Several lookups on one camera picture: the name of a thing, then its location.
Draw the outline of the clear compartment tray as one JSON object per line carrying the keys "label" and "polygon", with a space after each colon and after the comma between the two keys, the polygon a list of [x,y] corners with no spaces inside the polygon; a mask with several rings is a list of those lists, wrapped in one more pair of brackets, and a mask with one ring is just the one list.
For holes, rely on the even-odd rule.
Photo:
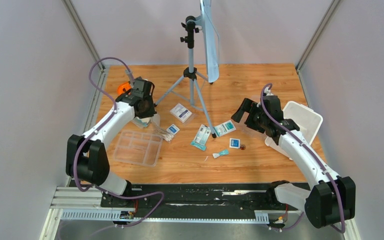
{"label": "clear compartment tray", "polygon": [[115,145],[113,159],[127,164],[155,167],[163,138],[157,134],[124,130]]}

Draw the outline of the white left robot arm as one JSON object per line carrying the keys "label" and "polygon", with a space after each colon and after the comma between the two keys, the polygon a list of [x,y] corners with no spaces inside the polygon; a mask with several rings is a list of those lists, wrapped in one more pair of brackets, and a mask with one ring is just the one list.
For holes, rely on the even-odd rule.
{"label": "white left robot arm", "polygon": [[131,183],[110,170],[106,148],[122,128],[134,118],[152,118],[157,112],[153,101],[154,83],[137,77],[133,86],[112,100],[113,106],[91,129],[67,140],[65,172],[85,192],[88,186],[114,195],[120,206],[133,201]]}

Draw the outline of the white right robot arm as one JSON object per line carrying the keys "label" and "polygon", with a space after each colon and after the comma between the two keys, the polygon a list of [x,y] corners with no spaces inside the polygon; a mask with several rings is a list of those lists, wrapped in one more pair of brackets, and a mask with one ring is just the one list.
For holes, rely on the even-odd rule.
{"label": "white right robot arm", "polygon": [[246,127],[266,134],[298,166],[305,176],[309,190],[282,180],[272,183],[265,195],[266,204],[278,209],[283,204],[304,212],[317,229],[344,224],[356,214],[356,184],[349,176],[341,177],[329,167],[305,140],[300,127],[284,117],[276,95],[263,94],[259,102],[244,98],[231,116],[240,122],[244,113]]}

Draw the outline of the cotton swab bag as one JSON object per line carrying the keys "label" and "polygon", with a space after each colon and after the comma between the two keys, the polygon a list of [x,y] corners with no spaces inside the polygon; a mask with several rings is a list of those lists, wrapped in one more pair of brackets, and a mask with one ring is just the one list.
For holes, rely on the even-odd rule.
{"label": "cotton swab bag", "polygon": [[160,136],[162,139],[164,139],[166,142],[171,142],[174,138],[174,135],[162,128],[155,127],[153,130],[153,133]]}

